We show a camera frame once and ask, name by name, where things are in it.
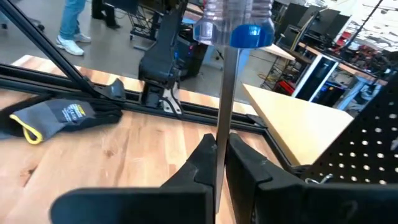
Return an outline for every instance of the glove label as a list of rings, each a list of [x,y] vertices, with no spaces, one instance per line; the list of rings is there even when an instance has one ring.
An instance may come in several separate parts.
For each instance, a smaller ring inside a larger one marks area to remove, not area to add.
[[[78,119],[86,116],[84,109],[77,103],[67,106],[62,110],[62,113],[68,122],[76,122]]]
[[[86,118],[93,118],[95,115],[90,104],[80,100],[56,99],[45,103],[61,123],[79,125]]]

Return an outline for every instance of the black cable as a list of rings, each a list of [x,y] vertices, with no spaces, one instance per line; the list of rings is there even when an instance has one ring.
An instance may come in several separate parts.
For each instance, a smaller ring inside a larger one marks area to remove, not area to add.
[[[170,100],[167,99],[167,98],[161,98],[161,99],[164,100],[164,101],[170,106],[170,108],[171,108],[172,111],[173,111],[173,114],[174,114],[178,119],[182,120],[182,117],[181,117],[181,116],[176,112],[176,110],[174,109],[172,102],[170,102]]]
[[[135,32],[139,32],[144,35],[150,35],[154,16],[152,16],[151,18],[146,18],[146,13],[143,7],[139,7],[135,15],[130,14],[129,18]]]
[[[371,13],[368,15],[368,17],[365,19],[365,21],[362,23],[362,25],[359,27],[359,29],[355,32],[355,34],[353,36],[351,36],[351,38],[349,39],[349,41],[344,45],[343,48],[341,48],[340,51],[340,55],[344,58],[346,51],[348,50],[348,48],[350,47],[350,45],[353,43],[353,41],[355,40],[355,38],[358,36],[358,34],[363,30],[365,24],[368,22],[368,20],[373,16],[374,12],[376,12],[376,9],[378,9],[378,7],[380,6],[380,4],[383,2],[383,0],[380,0],[376,6],[374,7],[374,9],[371,11]]]
[[[216,51],[218,52],[218,56],[219,56],[221,59],[224,60],[223,54],[222,54],[218,49],[216,49]]]
[[[273,61],[270,61],[270,60],[267,60],[267,59],[264,59],[264,58],[260,58],[260,57],[254,56],[254,55],[252,55],[252,54],[249,54],[249,56],[252,56],[252,57],[255,57],[255,58],[264,60],[264,61],[266,61],[266,62],[274,63]],[[280,63],[275,63],[275,65],[285,66],[285,65],[282,65],[282,64],[280,64]]]
[[[125,11],[123,11],[123,10],[118,10],[118,9],[115,9],[115,12],[118,12],[118,13],[121,13],[122,14],[122,16],[121,17],[118,17],[118,16],[116,16],[116,13],[114,14],[114,16],[115,16],[115,18],[117,18],[117,19],[123,19],[123,18],[125,18],[125,16],[127,15],[127,12],[125,12]]]
[[[171,95],[172,95],[172,98],[173,98],[173,100],[175,101],[175,103],[178,105],[178,107],[180,108],[180,111],[181,111],[181,114],[184,114],[184,110],[182,109],[182,106],[181,106],[181,104],[180,104],[180,102],[178,102],[178,100],[174,97],[174,91],[173,91],[173,89],[171,89]]]

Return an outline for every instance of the gray floor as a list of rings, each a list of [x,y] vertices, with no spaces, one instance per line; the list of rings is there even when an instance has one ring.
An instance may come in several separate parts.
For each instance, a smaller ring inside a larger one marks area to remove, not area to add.
[[[42,21],[45,26],[45,35],[54,41],[58,35],[64,2],[65,0],[22,0],[17,5],[27,16]],[[90,35],[93,41],[91,44],[81,45],[85,50],[85,56],[64,55],[75,65],[137,78],[139,61],[144,53],[132,46],[145,40],[137,37],[133,42],[129,41],[131,25],[127,16],[118,19],[122,29],[112,30],[107,28],[102,21],[91,19],[90,15],[91,4],[87,2],[79,21],[82,32]],[[117,16],[122,17],[123,14],[117,12]],[[8,30],[0,29],[0,62],[12,63],[25,54],[46,58],[13,24],[9,24]],[[239,76],[235,100],[247,102],[240,83],[260,86],[262,80],[257,74],[267,73],[272,65],[270,62],[275,60],[273,55],[261,50],[253,50],[252,55],[255,57],[249,57],[243,73]],[[182,82],[181,86],[186,90],[219,96],[221,76],[221,70],[204,65],[196,78]]]

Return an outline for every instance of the desk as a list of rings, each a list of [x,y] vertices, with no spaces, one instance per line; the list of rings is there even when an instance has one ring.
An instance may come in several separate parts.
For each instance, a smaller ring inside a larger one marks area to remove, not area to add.
[[[298,45],[300,47],[305,47],[305,44],[303,44],[303,43],[298,43]],[[305,49],[308,50],[309,52],[315,54],[315,55],[321,54],[320,51],[318,51],[316,49],[313,49],[312,47],[309,47],[309,46],[305,47]],[[371,75],[368,75],[368,74],[366,74],[364,72],[361,72],[361,71],[359,71],[357,69],[351,68],[351,67],[349,67],[349,66],[347,66],[347,65],[345,65],[343,63],[339,63],[338,68],[340,68],[341,70],[344,70],[344,71],[346,71],[346,72],[348,72],[348,73],[350,73],[350,74],[352,74],[354,76],[370,80],[371,82],[373,82],[374,79],[375,79]],[[384,81],[384,80],[378,80],[377,83],[380,84],[380,85],[387,85],[387,82]]]
[[[211,56],[213,55],[213,52],[216,50],[215,46],[210,45],[207,48],[206,54],[205,54],[205,58],[203,59],[203,64],[204,65],[208,65],[211,66],[213,68],[217,68],[222,70],[223,69],[223,61],[219,60],[217,62],[212,61]],[[241,73],[243,71],[243,68],[250,56],[250,52],[252,49],[242,49],[241,53],[239,55],[239,65],[238,65],[238,73]],[[295,57],[291,56],[289,53],[287,53],[286,51],[282,50],[280,47],[276,46],[275,44],[272,44],[269,47],[261,47],[257,50],[263,50],[265,52],[268,52],[270,54],[274,54],[276,55],[276,60],[274,62],[274,64],[276,63],[276,61],[278,60],[279,57],[285,58],[287,60],[295,60]]]
[[[14,65],[61,75],[51,61],[29,55]],[[121,78],[126,88],[141,88],[142,83],[131,78],[78,69],[96,83]],[[0,109],[30,97],[3,89],[0,94]],[[182,95],[208,106],[215,101],[187,91]],[[24,139],[0,141],[0,223],[49,223],[51,203],[79,187],[158,187],[183,165],[204,134],[215,132],[212,126],[123,111],[119,124],[60,133],[36,146]],[[279,165],[262,136],[238,133]],[[234,223],[226,180],[216,221]]]
[[[196,6],[192,3],[187,4],[187,10],[184,12],[183,22],[194,24],[201,18],[203,11],[199,6]]]
[[[254,109],[295,166],[313,164],[353,120],[344,111],[243,86]]]

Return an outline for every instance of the workbench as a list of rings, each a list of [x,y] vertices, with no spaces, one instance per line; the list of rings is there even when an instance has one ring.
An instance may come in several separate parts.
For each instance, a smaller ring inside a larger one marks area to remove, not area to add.
[[[341,110],[243,86],[252,106],[293,166],[312,165],[353,120]]]
[[[25,55],[14,65],[64,75],[47,59]],[[128,90],[141,90],[132,78],[77,67],[91,81],[110,84],[120,78]],[[30,94],[0,89],[0,108]],[[183,101],[218,107],[218,99],[181,90]],[[256,114],[242,103],[234,111]],[[49,208],[61,194],[80,187],[158,187],[183,165],[206,133],[216,127],[123,111],[116,125],[77,133],[59,133],[30,145],[25,139],[0,141],[0,223],[49,223]],[[237,132],[251,147],[280,165],[264,138]],[[234,223],[224,180],[217,223]]]
[[[202,64],[222,70],[223,69],[223,61],[222,60],[213,61],[213,59],[211,57],[215,50],[216,50],[215,46],[212,46],[212,45],[208,46],[206,54],[205,54],[205,58],[203,59]],[[246,65],[246,62],[248,61],[252,50],[253,49],[241,49],[241,52],[239,54],[238,73],[241,73],[243,71],[244,66]],[[295,60],[295,57],[291,56],[289,53],[282,50],[280,47],[276,46],[275,44],[272,44],[269,47],[261,47],[261,48],[255,49],[255,50],[261,50],[261,51],[270,53],[272,55],[275,55],[276,59],[274,61],[274,64],[276,63],[276,61],[279,58],[284,58],[284,59],[292,60],[292,61]]]
[[[314,48],[309,47],[309,46],[306,46],[304,43],[298,43],[298,45],[299,45],[300,47],[305,48],[307,51],[309,51],[309,52],[311,52],[311,53],[313,53],[313,54],[315,54],[315,55],[321,54],[321,52],[320,52],[319,50],[314,49]],[[346,71],[346,72],[348,72],[349,74],[351,74],[351,75],[353,75],[353,76],[364,78],[364,79],[366,79],[366,80],[369,80],[370,82],[373,82],[373,81],[374,81],[375,78],[374,78],[373,76],[368,75],[368,74],[366,74],[366,73],[360,71],[359,69],[354,69],[354,68],[352,68],[352,67],[350,67],[350,66],[348,66],[348,65],[345,65],[345,64],[343,64],[343,63],[339,63],[339,65],[338,65],[338,68],[339,68],[339,69],[341,69],[341,70],[343,70],[343,71]],[[384,85],[387,85],[387,82],[384,81],[384,80],[378,80],[378,81],[377,81],[377,84],[380,84],[380,85],[383,85],[383,86],[384,86]]]

